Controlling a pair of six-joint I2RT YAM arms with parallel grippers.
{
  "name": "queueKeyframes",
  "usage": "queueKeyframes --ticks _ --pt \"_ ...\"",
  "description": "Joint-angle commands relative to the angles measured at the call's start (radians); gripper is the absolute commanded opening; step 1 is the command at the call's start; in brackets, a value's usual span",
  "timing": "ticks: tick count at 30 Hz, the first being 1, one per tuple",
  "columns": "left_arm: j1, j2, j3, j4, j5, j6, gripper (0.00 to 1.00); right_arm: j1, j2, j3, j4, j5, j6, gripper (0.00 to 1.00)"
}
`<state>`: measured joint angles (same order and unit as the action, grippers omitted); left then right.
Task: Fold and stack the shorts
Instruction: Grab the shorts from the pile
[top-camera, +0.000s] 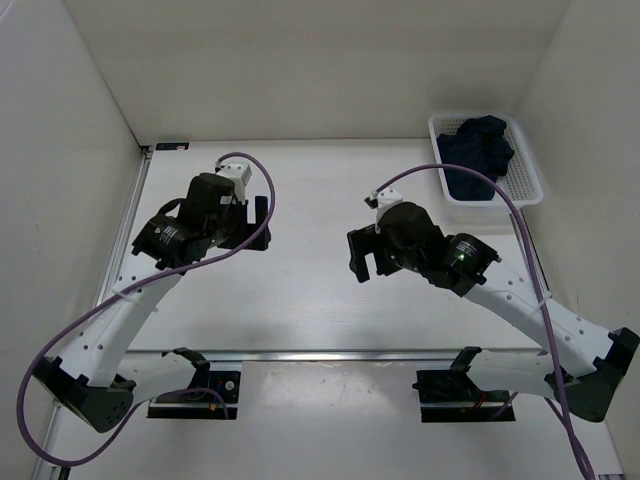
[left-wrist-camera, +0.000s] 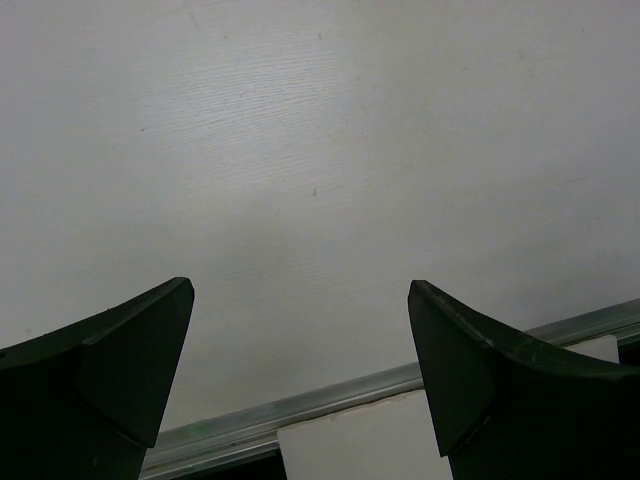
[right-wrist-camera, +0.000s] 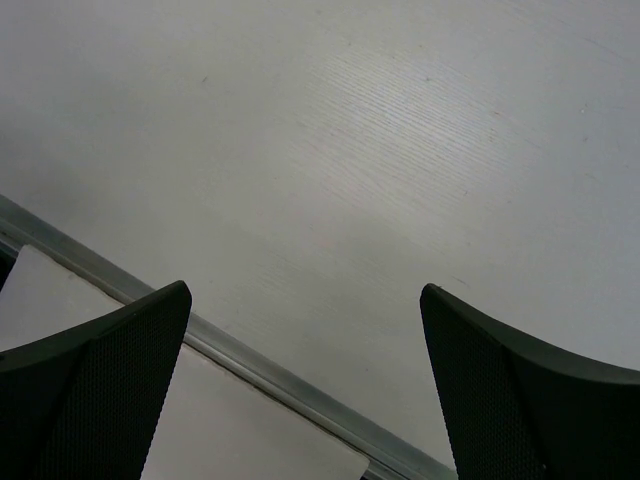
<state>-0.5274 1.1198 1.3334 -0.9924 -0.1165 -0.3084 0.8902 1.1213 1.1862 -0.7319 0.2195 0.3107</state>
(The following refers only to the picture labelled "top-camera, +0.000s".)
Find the navy blue shorts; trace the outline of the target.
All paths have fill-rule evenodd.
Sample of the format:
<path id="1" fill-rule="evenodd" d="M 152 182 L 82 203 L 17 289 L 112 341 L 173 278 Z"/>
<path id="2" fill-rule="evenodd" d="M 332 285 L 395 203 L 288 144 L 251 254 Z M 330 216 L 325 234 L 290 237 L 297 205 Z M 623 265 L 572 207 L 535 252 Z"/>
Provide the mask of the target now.
<path id="1" fill-rule="evenodd" d="M 464 121 L 453 135 L 437 138 L 441 162 L 475 170 L 496 183 L 508 173 L 515 152 L 504 134 L 507 123 L 493 115 Z M 457 170 L 444 170 L 450 195 L 458 201 L 491 201 L 492 187 Z"/>

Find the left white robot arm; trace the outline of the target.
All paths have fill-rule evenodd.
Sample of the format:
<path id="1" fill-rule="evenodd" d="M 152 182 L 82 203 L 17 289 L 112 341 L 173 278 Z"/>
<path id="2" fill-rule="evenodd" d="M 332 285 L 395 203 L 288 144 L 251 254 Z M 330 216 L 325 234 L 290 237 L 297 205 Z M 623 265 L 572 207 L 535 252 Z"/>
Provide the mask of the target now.
<path id="1" fill-rule="evenodd" d="M 200 261 L 213 247 L 232 250 L 244 241 L 264 251 L 270 235 L 247 220 L 249 164 L 231 163 L 192 178 L 187 194 L 167 202 L 146 222 L 112 286 L 115 302 L 94 315 L 55 357 L 34 369 L 40 384 L 99 433 L 115 428 L 140 402 L 172 391 L 188 400 L 206 395 L 209 364 L 185 347 L 159 359 L 127 361 L 124 356 L 162 298 L 180 275 L 141 285 L 141 279 Z"/>

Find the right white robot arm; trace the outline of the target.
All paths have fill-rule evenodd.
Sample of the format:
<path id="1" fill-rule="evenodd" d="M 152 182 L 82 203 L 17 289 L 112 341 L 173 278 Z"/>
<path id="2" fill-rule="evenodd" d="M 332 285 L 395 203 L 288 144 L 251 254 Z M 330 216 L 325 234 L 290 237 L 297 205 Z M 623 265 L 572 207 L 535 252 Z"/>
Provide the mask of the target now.
<path id="1" fill-rule="evenodd" d="M 440 373 L 444 386 L 433 390 L 439 398 L 446 397 L 447 387 L 464 400 L 512 390 L 565 399 L 571 414 L 604 420 L 639 346 L 633 331 L 609 331 L 552 299 L 538 299 L 532 283 L 492 247 L 467 233 L 443 234 L 427 211 L 411 202 L 387 208 L 375 223 L 348 232 L 347 241 L 349 268 L 359 282 L 370 278 L 366 257 L 371 255 L 377 275 L 418 274 L 501 317 L 546 351 L 538 356 L 465 347 Z"/>

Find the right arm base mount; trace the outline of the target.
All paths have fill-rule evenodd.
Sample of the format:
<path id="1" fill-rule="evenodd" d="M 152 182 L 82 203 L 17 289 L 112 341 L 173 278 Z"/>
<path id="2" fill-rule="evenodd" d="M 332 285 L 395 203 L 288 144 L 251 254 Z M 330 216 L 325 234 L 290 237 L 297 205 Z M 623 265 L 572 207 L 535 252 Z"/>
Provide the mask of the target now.
<path id="1" fill-rule="evenodd" d="M 419 370 L 412 388 L 417 391 L 421 422 L 514 422 L 507 390 L 482 391 L 469 380 L 448 370 Z"/>

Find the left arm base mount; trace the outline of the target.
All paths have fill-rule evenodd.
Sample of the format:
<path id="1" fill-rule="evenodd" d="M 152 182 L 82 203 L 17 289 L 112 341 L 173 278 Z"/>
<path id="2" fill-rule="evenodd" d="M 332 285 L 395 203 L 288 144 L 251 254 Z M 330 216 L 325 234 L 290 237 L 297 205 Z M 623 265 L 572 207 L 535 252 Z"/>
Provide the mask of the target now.
<path id="1" fill-rule="evenodd" d="M 170 394 L 148 403 L 147 417 L 154 420 L 236 420 L 242 366 L 213 363 L 205 387 L 215 391 Z"/>

